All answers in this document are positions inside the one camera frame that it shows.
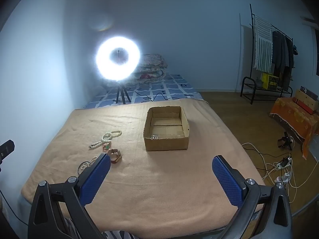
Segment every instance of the mattress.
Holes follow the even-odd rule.
[[[145,150],[143,128],[150,107],[180,106],[189,121],[189,148]],[[102,153],[88,145],[121,130],[112,147],[122,159],[109,173],[86,210],[99,230],[124,230],[139,238],[171,238],[225,226],[237,210],[212,171],[222,155],[245,178],[264,182],[238,140],[205,101],[179,99],[75,110],[48,145],[22,195],[32,202],[38,182],[65,182],[79,164]],[[64,216],[68,211],[61,204]]]
[[[202,100],[202,96],[179,74],[167,74],[163,80],[125,86],[131,103],[144,103],[149,101],[165,101],[182,98],[193,98]],[[105,106],[121,105],[116,103],[117,87],[104,88],[93,100],[85,106],[85,109],[100,108]]]

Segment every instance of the red box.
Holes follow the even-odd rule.
[[[301,100],[298,100],[296,97],[293,97],[292,100],[298,104],[300,107],[302,107],[306,112],[308,112],[310,115],[314,114],[315,111],[313,111],[311,108],[309,108],[306,104],[304,104]]]

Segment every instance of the blue textured pad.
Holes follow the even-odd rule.
[[[242,189],[218,157],[214,157],[212,168],[230,203],[241,207],[244,201]]]
[[[79,200],[82,206],[92,202],[110,168],[111,158],[105,155],[81,187]]]

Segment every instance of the metal bolt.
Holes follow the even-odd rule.
[[[249,185],[254,185],[254,184],[256,183],[256,182],[255,182],[253,179],[251,179],[251,178],[247,179],[246,182],[247,182]]]
[[[41,187],[43,187],[45,184],[47,184],[46,181],[40,181],[40,182],[39,182],[39,186],[41,186]]]
[[[277,182],[276,186],[280,189],[282,189],[284,187],[284,185],[281,182]]]
[[[74,183],[76,180],[77,178],[75,176],[71,176],[70,178],[68,178],[69,183]]]

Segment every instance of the clothes rack pole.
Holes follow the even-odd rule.
[[[255,95],[256,95],[256,91],[257,90],[261,90],[264,92],[272,92],[272,93],[280,93],[280,97],[282,97],[283,94],[290,94],[290,97],[292,97],[292,93],[293,90],[292,88],[289,86],[289,88],[291,89],[291,92],[286,91],[282,88],[283,86],[283,80],[281,83],[281,88],[278,89],[278,87],[276,88],[276,90],[270,90],[270,89],[265,89],[265,88],[258,88],[257,87],[257,83],[256,81],[251,77],[252,75],[252,71],[253,71],[253,62],[254,62],[254,42],[255,42],[255,33],[254,33],[254,16],[255,14],[253,14],[252,8],[251,8],[251,4],[249,4],[250,6],[250,14],[251,14],[251,28],[252,28],[252,33],[253,33],[253,39],[252,39],[252,54],[251,54],[251,66],[250,66],[250,75],[249,76],[245,76],[242,80],[242,84],[241,84],[241,91],[240,91],[240,97],[244,96],[247,99],[250,100],[250,104],[253,104],[254,101],[275,101],[274,99],[255,99]],[[287,36],[285,33],[283,33],[281,30],[279,30],[278,28],[276,28],[274,25],[272,25],[273,28],[275,28],[276,30],[278,30],[281,34],[283,34],[284,36],[286,36],[288,39],[291,40],[292,44],[293,44],[293,39],[290,38],[289,36]],[[245,80],[251,80],[253,82],[253,84],[251,83],[245,83]],[[244,91],[244,87],[247,86],[251,89],[253,89],[252,93],[243,93]],[[258,96],[268,96],[268,97],[278,97],[277,95],[272,95],[272,94],[258,94]]]

